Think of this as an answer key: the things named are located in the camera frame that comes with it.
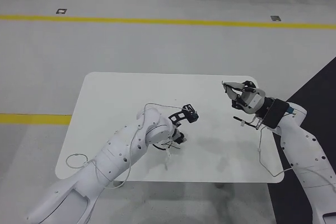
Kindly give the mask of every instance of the yellow line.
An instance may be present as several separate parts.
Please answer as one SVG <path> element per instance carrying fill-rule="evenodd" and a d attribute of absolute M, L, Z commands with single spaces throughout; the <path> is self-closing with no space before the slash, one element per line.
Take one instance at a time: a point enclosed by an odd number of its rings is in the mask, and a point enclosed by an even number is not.
<path fill-rule="evenodd" d="M 99 18 L 68 16 L 36 16 L 36 15 L 0 15 L 0 20 L 51 21 L 51 22 L 103 22 L 124 24 L 165 24 L 165 25 L 197 25 L 197 26 L 237 26 L 285 29 L 326 29 L 336 30 L 336 24 L 298 24 L 285 22 L 238 22 L 238 21 L 206 21 L 206 20 L 172 20 L 164 18 Z"/>
<path fill-rule="evenodd" d="M 55 114 L 0 114 L 0 123 L 69 125 L 71 115 Z"/>

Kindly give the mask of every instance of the gray floor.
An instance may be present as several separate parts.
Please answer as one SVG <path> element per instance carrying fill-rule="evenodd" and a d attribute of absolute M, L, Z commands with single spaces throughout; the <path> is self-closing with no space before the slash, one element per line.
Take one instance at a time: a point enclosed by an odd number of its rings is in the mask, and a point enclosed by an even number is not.
<path fill-rule="evenodd" d="M 68 8 L 68 16 L 267 22 L 280 15 L 336 23 L 336 0 L 0 1 L 0 14 L 54 15 L 58 8 Z M 248 75 L 285 100 L 335 56 L 336 30 L 0 21 L 0 113 L 72 114 L 93 71 Z M 0 124 L 0 224 L 25 223 L 27 210 L 57 180 L 66 131 Z M 179 222 L 275 219 L 266 184 L 130 182 L 105 191 L 91 220 Z"/>

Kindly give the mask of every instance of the white table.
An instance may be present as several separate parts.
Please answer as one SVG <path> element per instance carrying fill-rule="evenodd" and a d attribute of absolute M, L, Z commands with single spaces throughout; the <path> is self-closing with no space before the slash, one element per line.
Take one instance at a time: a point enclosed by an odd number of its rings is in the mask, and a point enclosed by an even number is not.
<path fill-rule="evenodd" d="M 231 107 L 222 81 L 256 80 L 249 76 L 215 76 L 195 74 L 144 74 L 93 72 L 86 76 L 74 109 L 71 123 L 56 165 L 56 175 L 68 178 L 77 170 L 65 160 L 73 153 L 93 158 L 114 134 L 133 122 L 148 102 L 183 106 L 192 104 L 199 114 L 195 123 L 182 121 L 179 129 L 188 141 L 166 152 L 149 146 L 148 152 L 132 167 L 129 181 L 181 181 L 214 183 L 278 183 L 284 175 L 270 176 L 259 163 L 260 132 L 240 126 L 233 116 L 251 120 L 252 115 Z M 178 110 L 160 108 L 169 116 Z M 71 166 L 84 159 L 71 157 Z M 262 161 L 272 173 L 282 165 L 272 133 L 263 130 Z M 125 179 L 127 172 L 117 180 Z"/>

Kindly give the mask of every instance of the cable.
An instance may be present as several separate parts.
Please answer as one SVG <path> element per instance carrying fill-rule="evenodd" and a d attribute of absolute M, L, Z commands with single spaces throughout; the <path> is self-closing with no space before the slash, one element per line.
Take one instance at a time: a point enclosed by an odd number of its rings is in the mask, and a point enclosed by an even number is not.
<path fill-rule="evenodd" d="M 134 140 L 134 138 L 136 137 L 138 131 L 142 130 L 142 128 L 143 128 L 143 126 L 144 126 L 144 122 L 146 121 L 146 107 L 147 107 L 147 105 L 157 105 L 157 106 L 162 106 L 162 107 L 165 107 L 165 108 L 176 108 L 176 109 L 181 109 L 181 110 L 187 110 L 187 109 L 185 109 L 185 108 L 179 108 L 179 107 L 177 107 L 177 106 L 166 106 L 166 105 L 156 104 L 156 103 L 154 103 L 154 102 L 149 102 L 149 103 L 147 103 L 147 104 L 144 105 L 144 109 L 143 109 L 143 122 L 142 122 L 142 125 L 139 125 L 139 126 L 138 126 L 136 132 L 134 133 L 134 135 L 133 135 L 133 137 L 132 137 L 132 140 L 130 141 L 130 145 L 129 145 L 129 169 L 128 169 L 128 173 L 127 173 L 126 178 L 124 179 L 124 181 L 123 181 L 120 185 L 115 186 L 115 187 L 113 187 L 113 188 L 108 188 L 107 186 L 105 186 L 104 184 L 102 184 L 102 183 L 100 182 L 100 180 L 99 180 L 99 176 L 98 176 L 98 172 L 97 172 L 97 170 L 98 170 L 98 167 L 96 166 L 96 165 L 97 165 L 97 161 L 96 161 L 94 158 L 93 158 L 92 160 L 89 160 L 89 161 L 88 161 L 88 157 L 87 157 L 85 154 L 82 154 L 82 153 L 75 153 L 75 154 L 71 154 L 71 155 L 69 155 L 69 156 L 66 158 L 66 165 L 67 165 L 68 167 L 72 168 L 72 169 L 80 169 L 80 168 L 83 168 L 83 167 L 87 166 L 88 163 L 92 162 L 92 164 L 95 166 L 96 179 L 97 179 L 98 183 L 99 183 L 100 185 L 102 185 L 102 187 L 103 187 L 104 189 L 109 189 L 109 190 L 110 190 L 110 189 L 119 188 L 119 187 L 121 187 L 122 185 L 124 185 L 124 183 L 127 181 L 128 177 L 129 177 L 129 174 L 130 174 L 130 171 L 131 171 L 131 168 L 132 168 L 132 162 L 131 162 L 131 158 L 132 158 L 132 143 L 133 143 L 133 140 Z M 69 159 L 71 156 L 78 156 L 78 155 L 85 156 L 85 157 L 86 157 L 86 162 L 83 163 L 83 165 L 80 166 L 80 167 L 73 167 L 73 166 L 70 166 L 70 165 L 68 164 L 68 162 L 67 162 L 68 159 Z"/>
<path fill-rule="evenodd" d="M 272 175 L 274 178 L 276 178 L 278 175 L 282 174 L 285 171 L 288 170 L 292 170 L 292 168 L 283 170 L 281 172 L 279 172 L 278 174 L 274 175 L 270 172 L 270 170 L 262 163 L 262 149 L 260 148 L 260 146 L 262 145 L 262 136 L 263 136 L 263 129 L 266 128 L 267 126 L 264 126 L 262 129 L 260 129 L 260 142 L 259 142 L 259 148 L 258 148 L 258 152 L 259 152 L 259 162 L 260 164 L 270 173 L 270 175 Z"/>
<path fill-rule="evenodd" d="M 274 178 L 275 177 L 277 177 L 278 175 L 280 175 L 280 174 L 282 174 L 283 172 L 286 172 L 286 171 L 288 171 L 288 170 L 294 170 L 294 169 L 302 169 L 302 170 L 308 170 L 308 171 L 310 171 L 310 172 L 313 172 L 313 173 L 315 173 L 315 174 L 317 174 L 319 177 L 321 177 L 322 179 L 324 179 L 327 183 L 328 183 L 328 185 L 331 185 L 332 186 L 332 188 L 333 188 L 333 190 L 334 190 L 334 192 L 336 193 L 336 186 L 334 186 L 333 185 L 333 183 L 331 183 L 327 178 L 325 178 L 324 176 L 322 176 L 321 174 L 319 174 L 318 172 L 316 172 L 316 171 L 314 171 L 314 170 L 310 170 L 310 169 L 308 169 L 308 168 L 305 168 L 305 167 L 296 167 L 296 168 L 292 168 L 292 167 L 290 167 L 290 168 L 288 168 L 288 169 L 285 169 L 285 170 L 283 170 L 283 171 L 281 171 L 281 172 L 279 172 L 278 174 L 276 174 L 276 175 L 273 175 L 272 173 L 271 173 L 271 171 L 262 163 L 262 161 L 261 161 L 261 157 L 262 157 L 262 149 L 260 148 L 260 146 L 261 146 L 261 144 L 262 144 L 262 135 L 263 135 L 263 129 L 264 128 L 266 128 L 267 126 L 264 126 L 261 130 L 260 130 L 260 141 L 259 141 L 259 148 L 258 148 L 258 152 L 259 152 L 259 162 L 260 162 L 260 164 L 270 173 L 270 175 L 272 175 Z"/>
<path fill-rule="evenodd" d="M 71 156 L 85 156 L 85 158 L 86 158 L 86 162 L 84 162 L 83 165 L 82 165 L 82 166 L 79 166 L 79 167 L 70 166 L 70 165 L 68 164 L 68 159 L 69 159 Z M 66 161 L 65 161 L 65 162 L 66 162 L 66 165 L 67 165 L 68 167 L 72 168 L 72 169 L 81 169 L 82 167 L 86 166 L 86 163 L 88 162 L 88 157 L 87 157 L 85 154 L 82 154 L 82 153 L 75 153 L 75 154 L 71 154 L 71 155 L 69 155 L 69 156 L 66 158 Z"/>

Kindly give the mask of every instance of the black mat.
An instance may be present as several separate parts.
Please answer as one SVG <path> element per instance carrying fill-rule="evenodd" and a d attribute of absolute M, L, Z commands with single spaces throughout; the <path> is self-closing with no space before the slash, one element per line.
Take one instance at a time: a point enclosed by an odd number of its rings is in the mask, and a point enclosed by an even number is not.
<path fill-rule="evenodd" d="M 316 136 L 336 173 L 336 57 L 288 101 L 307 110 L 301 127 Z M 280 137 L 274 137 L 283 168 L 289 168 Z M 277 224 L 312 223 L 310 203 L 293 171 L 268 187 Z"/>

